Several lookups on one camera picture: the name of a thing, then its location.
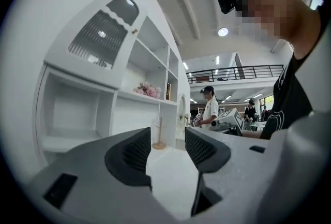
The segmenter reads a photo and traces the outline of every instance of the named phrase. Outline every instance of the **man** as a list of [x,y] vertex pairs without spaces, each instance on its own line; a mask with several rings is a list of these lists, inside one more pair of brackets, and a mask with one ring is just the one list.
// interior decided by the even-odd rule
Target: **man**
[[245,108],[245,124],[244,124],[244,129],[245,130],[252,130],[252,127],[250,126],[250,123],[255,122],[256,121],[256,110],[254,107],[255,103],[254,103],[254,99],[251,98],[248,101],[248,107]]
[[295,73],[323,35],[329,13],[324,6],[311,10],[301,0],[235,0],[234,4],[243,17],[254,18],[269,35],[293,46],[293,56],[274,85],[274,106],[264,129],[243,134],[244,137],[270,139],[276,130],[288,128],[312,111]]
[[203,97],[207,100],[207,104],[205,107],[205,111],[203,114],[203,118],[200,121],[200,125],[204,129],[209,129],[211,122],[218,117],[218,109],[219,105],[214,97],[214,88],[212,86],[207,86],[204,89],[200,91],[200,93],[203,93]]
[[267,121],[269,117],[269,112],[267,111],[267,106],[264,106],[263,107],[263,112],[262,112],[262,115],[261,115],[261,121],[264,122],[264,121]]

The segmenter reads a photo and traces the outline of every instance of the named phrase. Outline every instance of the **black railing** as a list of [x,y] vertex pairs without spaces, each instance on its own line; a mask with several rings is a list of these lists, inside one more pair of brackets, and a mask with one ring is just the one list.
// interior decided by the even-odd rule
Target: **black railing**
[[186,73],[189,83],[279,77],[283,65],[261,65],[200,70]]

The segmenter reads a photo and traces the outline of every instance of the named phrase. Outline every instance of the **cap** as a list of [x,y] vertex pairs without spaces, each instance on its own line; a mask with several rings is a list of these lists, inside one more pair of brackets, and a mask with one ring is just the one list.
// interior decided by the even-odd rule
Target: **cap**
[[200,93],[202,94],[202,93],[204,93],[205,91],[211,91],[211,92],[213,92],[213,91],[214,91],[214,87],[212,87],[212,86],[206,86],[206,87],[204,87],[204,88],[200,91]]

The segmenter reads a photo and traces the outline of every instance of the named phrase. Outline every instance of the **cabinet door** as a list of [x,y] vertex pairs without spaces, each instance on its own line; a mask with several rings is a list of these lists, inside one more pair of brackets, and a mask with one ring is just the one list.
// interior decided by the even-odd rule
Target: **cabinet door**
[[68,73],[120,88],[146,12],[137,0],[95,0],[58,34],[45,62]]

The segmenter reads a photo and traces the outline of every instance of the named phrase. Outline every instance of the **table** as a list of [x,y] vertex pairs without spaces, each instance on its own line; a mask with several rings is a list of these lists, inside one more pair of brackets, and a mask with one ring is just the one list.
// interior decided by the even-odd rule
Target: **table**
[[256,128],[260,128],[260,130],[262,130],[265,126],[265,123],[267,123],[266,121],[265,122],[255,122],[255,123],[251,123],[249,124],[251,127],[256,127]]

